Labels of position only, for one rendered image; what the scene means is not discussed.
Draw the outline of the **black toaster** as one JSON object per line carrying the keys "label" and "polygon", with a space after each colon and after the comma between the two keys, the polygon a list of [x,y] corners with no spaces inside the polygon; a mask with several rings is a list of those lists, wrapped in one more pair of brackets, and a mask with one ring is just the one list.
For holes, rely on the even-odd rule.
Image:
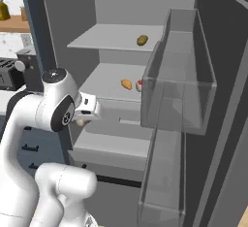
{"label": "black toaster", "polygon": [[0,90],[17,91],[24,85],[23,74],[15,67],[14,58],[0,57]]}

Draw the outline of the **grey freezer drawer front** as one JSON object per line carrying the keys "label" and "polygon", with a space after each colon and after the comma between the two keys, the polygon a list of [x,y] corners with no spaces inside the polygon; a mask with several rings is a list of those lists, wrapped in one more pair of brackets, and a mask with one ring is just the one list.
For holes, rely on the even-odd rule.
{"label": "grey freezer drawer front", "polygon": [[137,227],[142,171],[95,163],[72,150],[69,157],[73,165],[97,176],[97,189],[85,205],[98,223],[104,227]]}

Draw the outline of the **grey fridge crisper drawer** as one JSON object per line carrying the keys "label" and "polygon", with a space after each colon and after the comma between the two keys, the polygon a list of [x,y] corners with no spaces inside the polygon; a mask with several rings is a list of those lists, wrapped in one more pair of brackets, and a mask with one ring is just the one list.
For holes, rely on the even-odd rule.
{"label": "grey fridge crisper drawer", "polygon": [[140,103],[100,99],[103,116],[84,127],[71,125],[76,162],[143,171],[152,130],[140,126]]}

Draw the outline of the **brown potato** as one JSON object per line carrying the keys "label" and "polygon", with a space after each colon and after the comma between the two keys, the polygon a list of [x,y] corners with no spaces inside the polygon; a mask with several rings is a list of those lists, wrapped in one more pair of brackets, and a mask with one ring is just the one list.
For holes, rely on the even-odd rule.
{"label": "brown potato", "polygon": [[140,35],[137,38],[137,45],[138,46],[144,46],[148,41],[148,36],[147,35]]}

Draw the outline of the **grey fridge shelf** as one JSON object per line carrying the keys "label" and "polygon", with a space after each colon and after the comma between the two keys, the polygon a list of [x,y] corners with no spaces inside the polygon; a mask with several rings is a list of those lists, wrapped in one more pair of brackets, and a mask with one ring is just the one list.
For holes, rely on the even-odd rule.
{"label": "grey fridge shelf", "polygon": [[[150,52],[161,40],[163,29],[163,25],[95,24],[69,43],[68,48]],[[144,46],[137,45],[140,35],[148,36]]]}
{"label": "grey fridge shelf", "polygon": [[[79,90],[96,95],[98,99],[139,102],[136,81],[142,78],[144,70],[140,65],[100,63]],[[122,80],[129,80],[132,89],[124,88]]]}

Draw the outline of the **dark grey fridge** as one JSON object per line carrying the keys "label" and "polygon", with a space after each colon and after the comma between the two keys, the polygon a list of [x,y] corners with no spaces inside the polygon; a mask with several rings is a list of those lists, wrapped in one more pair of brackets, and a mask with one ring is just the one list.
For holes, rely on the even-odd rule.
{"label": "dark grey fridge", "polygon": [[64,68],[78,88],[100,63],[146,68],[153,51],[68,48],[95,24],[165,26],[171,9],[199,11],[197,0],[24,0],[24,5],[40,72]]}

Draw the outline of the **dark grey box appliance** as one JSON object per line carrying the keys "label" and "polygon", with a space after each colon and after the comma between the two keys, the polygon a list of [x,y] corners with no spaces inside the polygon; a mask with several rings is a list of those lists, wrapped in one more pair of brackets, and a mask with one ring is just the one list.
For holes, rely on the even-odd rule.
{"label": "dark grey box appliance", "polygon": [[21,49],[16,53],[15,67],[23,74],[28,91],[43,91],[41,73],[36,52],[33,49]]}

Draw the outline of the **wooden wall shelf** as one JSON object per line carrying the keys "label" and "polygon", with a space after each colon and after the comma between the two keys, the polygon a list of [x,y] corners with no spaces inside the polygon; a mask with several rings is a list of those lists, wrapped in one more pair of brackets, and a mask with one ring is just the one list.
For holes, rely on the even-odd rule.
{"label": "wooden wall shelf", "polygon": [[29,23],[23,21],[21,16],[11,16],[10,19],[0,20],[0,32],[30,33]]}

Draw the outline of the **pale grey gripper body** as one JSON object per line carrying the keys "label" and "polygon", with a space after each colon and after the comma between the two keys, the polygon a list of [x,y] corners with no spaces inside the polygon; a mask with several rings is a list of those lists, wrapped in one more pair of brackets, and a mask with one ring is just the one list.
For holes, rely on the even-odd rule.
{"label": "pale grey gripper body", "polygon": [[89,123],[89,120],[85,120],[85,119],[83,119],[83,118],[77,119],[77,120],[76,120],[76,124],[77,124],[77,126],[79,126],[79,127],[84,127],[84,126],[87,125],[88,123]]}

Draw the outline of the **yellow bottle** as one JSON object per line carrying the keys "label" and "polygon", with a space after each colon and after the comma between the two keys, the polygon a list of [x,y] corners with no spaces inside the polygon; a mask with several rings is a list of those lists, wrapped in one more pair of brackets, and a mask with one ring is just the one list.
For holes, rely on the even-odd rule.
{"label": "yellow bottle", "polygon": [[0,0],[0,20],[8,20],[10,18],[8,6],[3,2],[3,0]]}

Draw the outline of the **clear narrow door bin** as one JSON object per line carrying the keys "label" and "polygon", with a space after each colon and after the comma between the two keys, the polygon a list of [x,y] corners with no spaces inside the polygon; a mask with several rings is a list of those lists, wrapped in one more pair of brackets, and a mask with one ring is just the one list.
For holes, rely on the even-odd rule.
{"label": "clear narrow door bin", "polygon": [[139,194],[138,227],[183,227],[185,201],[184,134],[154,130]]}

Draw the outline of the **orange potato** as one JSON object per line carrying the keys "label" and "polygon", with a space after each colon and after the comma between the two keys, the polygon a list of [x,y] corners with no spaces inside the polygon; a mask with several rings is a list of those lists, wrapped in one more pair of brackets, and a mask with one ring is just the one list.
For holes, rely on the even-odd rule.
{"label": "orange potato", "polygon": [[131,90],[133,88],[132,83],[129,80],[122,80],[121,85],[128,90]]}

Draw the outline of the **blue-grey counter drawer unit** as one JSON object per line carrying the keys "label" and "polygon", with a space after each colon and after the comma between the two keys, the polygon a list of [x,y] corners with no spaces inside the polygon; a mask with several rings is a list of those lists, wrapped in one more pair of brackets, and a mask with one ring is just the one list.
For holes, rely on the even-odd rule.
{"label": "blue-grey counter drawer unit", "polygon": [[[39,146],[38,152],[22,150],[21,147]],[[29,169],[31,163],[40,166],[43,163],[55,162],[60,164],[71,163],[69,150],[72,149],[69,128],[65,127],[60,132],[48,132],[32,128],[31,131],[23,130],[18,145],[17,160],[21,167],[32,177],[37,170]]]}

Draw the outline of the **dark grey fridge door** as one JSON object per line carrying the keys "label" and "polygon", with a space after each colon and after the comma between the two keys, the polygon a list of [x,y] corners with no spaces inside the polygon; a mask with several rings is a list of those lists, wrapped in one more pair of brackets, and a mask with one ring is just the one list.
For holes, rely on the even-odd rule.
{"label": "dark grey fridge door", "polygon": [[217,80],[203,136],[186,138],[183,227],[225,227],[214,217],[248,117],[248,0],[197,0]]}

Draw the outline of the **clear large door bin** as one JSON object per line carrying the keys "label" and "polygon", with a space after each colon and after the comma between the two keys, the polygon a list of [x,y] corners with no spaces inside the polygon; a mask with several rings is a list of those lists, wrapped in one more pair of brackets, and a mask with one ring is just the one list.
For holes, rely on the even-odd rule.
{"label": "clear large door bin", "polygon": [[142,76],[140,125],[203,135],[217,82],[196,9],[171,9]]}

